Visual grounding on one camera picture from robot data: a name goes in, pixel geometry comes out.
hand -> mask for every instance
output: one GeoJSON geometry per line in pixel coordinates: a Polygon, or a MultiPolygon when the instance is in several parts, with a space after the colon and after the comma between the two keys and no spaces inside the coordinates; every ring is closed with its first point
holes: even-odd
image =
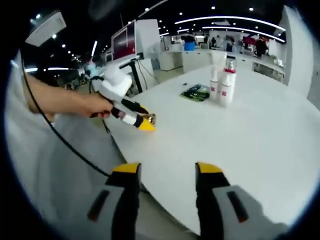
{"type": "Polygon", "coordinates": [[[81,114],[91,117],[92,114],[98,113],[99,118],[107,118],[113,108],[113,104],[103,98],[99,93],[83,95],[83,108],[81,114]]]}

computer monitor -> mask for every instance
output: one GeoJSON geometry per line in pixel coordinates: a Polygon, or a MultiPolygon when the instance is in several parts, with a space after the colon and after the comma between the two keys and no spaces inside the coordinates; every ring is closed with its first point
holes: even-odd
{"type": "Polygon", "coordinates": [[[123,57],[135,57],[136,53],[136,21],[132,21],[111,37],[113,60],[123,57]]]}

white table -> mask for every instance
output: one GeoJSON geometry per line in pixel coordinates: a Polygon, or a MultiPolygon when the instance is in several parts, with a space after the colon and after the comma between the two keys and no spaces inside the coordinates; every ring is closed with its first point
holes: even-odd
{"type": "Polygon", "coordinates": [[[195,162],[222,168],[262,204],[274,223],[291,225],[311,199],[320,173],[320,111],[285,85],[238,63],[233,103],[220,107],[179,96],[209,84],[211,67],[162,83],[134,100],[156,113],[155,132],[111,117],[108,127],[141,181],[180,223],[200,234],[195,162]]]}

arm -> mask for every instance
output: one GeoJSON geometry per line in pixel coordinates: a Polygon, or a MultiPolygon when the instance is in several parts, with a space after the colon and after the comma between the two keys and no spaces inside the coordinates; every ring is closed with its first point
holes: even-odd
{"type": "MultiPolygon", "coordinates": [[[[25,76],[36,102],[46,114],[78,114],[90,117],[93,113],[99,113],[99,117],[106,117],[113,108],[111,103],[98,94],[80,94],[49,86],[27,73],[25,76]]],[[[23,89],[30,110],[39,113],[25,83],[23,89]]]]}

white bottle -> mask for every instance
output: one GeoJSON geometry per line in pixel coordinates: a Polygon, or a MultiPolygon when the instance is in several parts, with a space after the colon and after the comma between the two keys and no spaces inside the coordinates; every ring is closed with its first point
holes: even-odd
{"type": "Polygon", "coordinates": [[[218,71],[215,67],[211,70],[211,79],[210,79],[210,99],[216,101],[218,97],[218,71]]]}
{"type": "Polygon", "coordinates": [[[234,61],[227,59],[226,66],[223,70],[221,90],[219,93],[219,102],[222,106],[228,106],[234,97],[236,83],[236,70],[234,61]]]}

